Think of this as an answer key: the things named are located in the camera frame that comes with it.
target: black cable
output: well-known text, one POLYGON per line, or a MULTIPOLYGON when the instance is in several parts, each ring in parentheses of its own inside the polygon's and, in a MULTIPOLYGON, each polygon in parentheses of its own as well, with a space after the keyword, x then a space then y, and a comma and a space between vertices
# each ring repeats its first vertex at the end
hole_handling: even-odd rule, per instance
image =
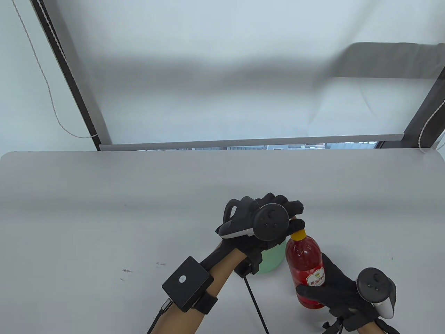
POLYGON ((167 310, 170 308, 170 306, 172 304, 173 304, 173 301, 170 298, 167 299, 167 301, 164 303, 164 305, 162 305, 161 309, 159 310, 156 318, 154 318, 153 323, 151 324, 150 329, 148 330, 147 334, 150 334, 153 331, 153 329, 156 326, 156 323, 158 322, 161 315, 163 315, 165 312, 167 312, 167 310))
POLYGON ((156 326, 156 323, 158 322, 159 318, 161 317, 161 315, 163 315, 164 312, 162 312, 162 310, 159 310, 158 315, 156 316, 156 318, 154 318, 153 323, 150 326, 150 329, 148 330, 147 334, 150 334, 154 327, 156 326))
POLYGON ((264 319, 261 314, 261 311, 259 310, 258 304, 256 303, 255 297, 253 296, 252 289, 250 288, 249 282, 247 282, 247 278, 244 278, 244 282, 246 283, 247 290, 249 290, 249 294, 252 297, 253 304, 255 305, 256 311, 258 312, 259 319, 261 320, 261 323, 263 324, 264 330, 266 331, 266 334, 270 334, 269 330, 267 330, 266 323, 264 322, 264 319))

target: wrist strap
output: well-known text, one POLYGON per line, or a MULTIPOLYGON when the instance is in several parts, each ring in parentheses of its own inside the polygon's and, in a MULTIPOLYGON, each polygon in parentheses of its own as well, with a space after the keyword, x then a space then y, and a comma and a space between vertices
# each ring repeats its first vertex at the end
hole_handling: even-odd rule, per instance
POLYGON ((202 314, 209 314, 212 307, 218 301, 217 297, 213 297, 206 292, 198 299, 198 301, 192 306, 192 309, 195 309, 202 314))

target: plastic bottle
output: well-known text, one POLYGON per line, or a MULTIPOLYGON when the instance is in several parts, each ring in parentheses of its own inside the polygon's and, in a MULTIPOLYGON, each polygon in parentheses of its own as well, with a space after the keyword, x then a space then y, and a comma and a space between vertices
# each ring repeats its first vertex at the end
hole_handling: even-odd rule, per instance
MULTIPOLYGON (((306 235, 305 230, 300 230, 291 235, 286 245, 286 260, 295 287, 300 284, 323 285, 325 274, 321 250, 315 240, 306 235)), ((301 305, 308 309, 316 310, 324 306, 298 294, 297 297, 301 305)))

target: glove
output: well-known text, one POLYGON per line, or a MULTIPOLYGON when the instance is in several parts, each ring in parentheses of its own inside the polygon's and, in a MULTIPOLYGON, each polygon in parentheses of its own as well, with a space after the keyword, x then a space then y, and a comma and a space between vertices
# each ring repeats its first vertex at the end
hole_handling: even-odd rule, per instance
POLYGON ((326 254, 323 253, 322 257, 326 274, 324 285, 299 285, 296 287, 297 293, 328 307, 329 313, 337 318, 336 324, 340 323, 348 332, 357 330, 370 322, 376 322, 386 333, 399 334, 379 319, 379 313, 374 306, 360 296, 356 282, 343 274, 326 254))
POLYGON ((262 241, 255 236, 239 236, 231 239, 223 239, 222 246, 232 246, 239 249, 241 252, 247 255, 247 258, 239 264, 235 269, 235 272, 244 278, 247 274, 255 274, 259 270, 259 264, 263 261, 261 252, 267 249, 271 249, 286 240, 286 237, 292 233, 304 229, 305 223, 302 219, 296 219, 295 215, 303 213, 304 206, 300 201, 292 201, 284 197, 283 195, 275 196, 272 193, 268 193, 263 198, 255 200, 258 203, 258 207, 262 207, 268 203, 276 203, 283 206, 289 217, 289 227, 287 231, 280 237, 271 241, 262 241))

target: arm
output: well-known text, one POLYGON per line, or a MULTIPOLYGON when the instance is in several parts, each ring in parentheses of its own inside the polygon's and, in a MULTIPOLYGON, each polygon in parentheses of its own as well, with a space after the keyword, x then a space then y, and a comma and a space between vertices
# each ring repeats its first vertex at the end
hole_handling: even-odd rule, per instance
POLYGON ((357 329, 359 334, 385 334, 375 322, 370 322, 362 328, 357 329))
MULTIPOLYGON (((216 297, 226 283, 230 274, 236 266, 246 258, 238 249, 233 250, 227 257, 210 270, 210 275, 214 278, 213 283, 208 287, 207 292, 216 297)), ((204 314, 190 309, 186 313, 182 312, 173 304, 168 311, 159 319, 153 334, 194 334, 204 319, 204 314)))

